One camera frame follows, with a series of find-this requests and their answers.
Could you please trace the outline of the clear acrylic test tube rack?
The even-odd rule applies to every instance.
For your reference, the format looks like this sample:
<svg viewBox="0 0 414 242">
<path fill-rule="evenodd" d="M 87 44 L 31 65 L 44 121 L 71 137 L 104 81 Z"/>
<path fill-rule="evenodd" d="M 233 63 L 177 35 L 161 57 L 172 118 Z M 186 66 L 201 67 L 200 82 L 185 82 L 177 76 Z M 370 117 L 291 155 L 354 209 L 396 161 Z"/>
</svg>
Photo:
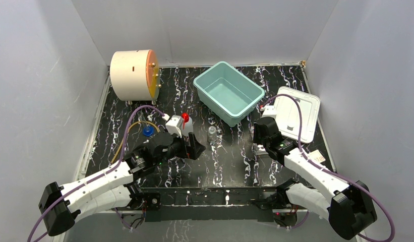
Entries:
<svg viewBox="0 0 414 242">
<path fill-rule="evenodd" d="M 264 148 L 263 145 L 254 144 L 253 147 L 255 149 L 255 155 L 256 156 L 268 155 L 268 152 L 266 151 L 266 149 Z"/>
</svg>

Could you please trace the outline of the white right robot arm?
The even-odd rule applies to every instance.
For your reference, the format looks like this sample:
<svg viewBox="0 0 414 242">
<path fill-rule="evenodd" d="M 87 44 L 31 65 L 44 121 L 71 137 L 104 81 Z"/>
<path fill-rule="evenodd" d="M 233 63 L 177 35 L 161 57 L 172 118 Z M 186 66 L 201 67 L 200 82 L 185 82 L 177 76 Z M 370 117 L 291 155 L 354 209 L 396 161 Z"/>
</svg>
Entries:
<svg viewBox="0 0 414 242">
<path fill-rule="evenodd" d="M 354 185 L 332 175 L 326 167 L 308 162 L 296 141 L 284 138 L 275 119 L 263 117 L 254 124 L 253 142 L 262 145 L 270 158 L 302 176 L 311 187 L 289 180 L 277 188 L 277 203 L 284 209 L 294 204 L 325 218 L 343 239 L 350 240 L 377 221 L 377 213 L 361 181 Z"/>
</svg>

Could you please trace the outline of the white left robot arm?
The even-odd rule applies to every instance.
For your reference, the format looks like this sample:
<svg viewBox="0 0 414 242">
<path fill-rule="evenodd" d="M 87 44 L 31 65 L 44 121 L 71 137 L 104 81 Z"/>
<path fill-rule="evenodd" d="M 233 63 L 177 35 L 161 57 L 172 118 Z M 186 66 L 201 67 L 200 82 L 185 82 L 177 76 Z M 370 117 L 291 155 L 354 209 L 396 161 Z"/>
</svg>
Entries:
<svg viewBox="0 0 414 242">
<path fill-rule="evenodd" d="M 141 208 L 144 197 L 136 185 L 138 179 L 174 157 L 196 160 L 205 149 L 193 133 L 186 141 L 176 134 L 160 132 L 127 153 L 121 162 L 72 183 L 48 184 L 39 202 L 46 233 L 57 236 L 104 210 Z"/>
</svg>

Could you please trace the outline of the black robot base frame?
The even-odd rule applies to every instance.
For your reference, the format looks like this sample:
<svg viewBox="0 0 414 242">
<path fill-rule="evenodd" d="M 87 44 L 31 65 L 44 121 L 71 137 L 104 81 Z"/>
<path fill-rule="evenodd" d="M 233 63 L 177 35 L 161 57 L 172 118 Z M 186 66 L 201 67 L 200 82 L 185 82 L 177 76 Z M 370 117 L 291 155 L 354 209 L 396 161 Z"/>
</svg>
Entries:
<svg viewBox="0 0 414 242">
<path fill-rule="evenodd" d="M 307 219 L 300 205 L 285 204 L 275 187 L 144 188 L 130 193 L 121 215 L 140 214 L 146 222 L 168 220 L 255 220 L 291 229 Z"/>
</svg>

